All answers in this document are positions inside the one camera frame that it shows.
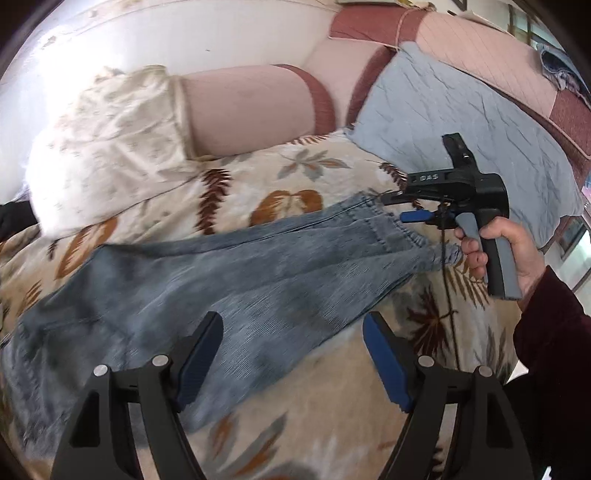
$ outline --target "blue denim jeans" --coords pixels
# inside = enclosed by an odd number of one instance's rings
[[[414,273],[440,269],[440,253],[362,194],[232,233],[103,245],[22,315],[2,353],[25,452],[55,451],[96,365],[138,367],[208,310],[222,315],[224,340],[181,420],[188,431],[216,420]],[[446,255],[456,262],[458,248]]]

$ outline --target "dark red sweater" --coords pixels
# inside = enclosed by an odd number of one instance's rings
[[[591,479],[591,318],[550,267],[513,340],[535,379],[541,443],[553,480]]]

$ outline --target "white pillow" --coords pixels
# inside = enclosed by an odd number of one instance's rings
[[[163,66],[97,77],[35,139],[26,179],[45,236],[61,238],[198,175],[180,82]]]

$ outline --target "blue-gray cloth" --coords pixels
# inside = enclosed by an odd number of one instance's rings
[[[511,217],[545,245],[582,204],[569,161],[535,120],[488,85],[407,42],[382,71],[351,140],[407,173],[451,168],[441,136],[460,132],[483,173],[498,173]]]
[[[440,252],[361,194],[242,231],[99,247],[22,315],[2,354],[25,452],[55,451],[94,366],[143,365],[208,310],[222,315],[224,340],[181,420],[190,431],[216,420],[413,273],[439,269]],[[448,247],[446,262],[458,256]]]
[[[540,54],[542,74],[558,90],[568,89],[591,109],[591,92],[570,57],[559,48],[538,43],[535,49]]]

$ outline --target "floral blanket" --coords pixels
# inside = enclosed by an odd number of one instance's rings
[[[170,241],[211,235],[286,216],[314,212],[361,190],[397,190],[405,174],[351,143],[342,131],[303,137],[286,145],[208,162],[200,176],[119,215],[52,241],[36,226],[0,244],[0,302],[9,335],[19,315],[58,289],[98,245]],[[396,212],[434,209],[433,202],[388,207]],[[432,226],[412,228],[433,242]],[[457,242],[447,233],[447,241]],[[447,305],[442,273],[420,274],[376,307],[418,353],[456,366],[450,318],[462,370],[489,365],[506,381],[517,357],[513,302],[488,297],[462,260],[448,265]],[[388,401],[356,322],[309,354],[281,381],[249,397],[230,415],[189,441],[210,479],[357,480],[377,478],[406,415]],[[51,458],[24,458],[11,411],[0,391],[0,432],[34,478],[49,478]],[[433,458],[432,478],[443,469],[453,431],[448,406]],[[149,451],[138,449],[146,479],[157,479]]]

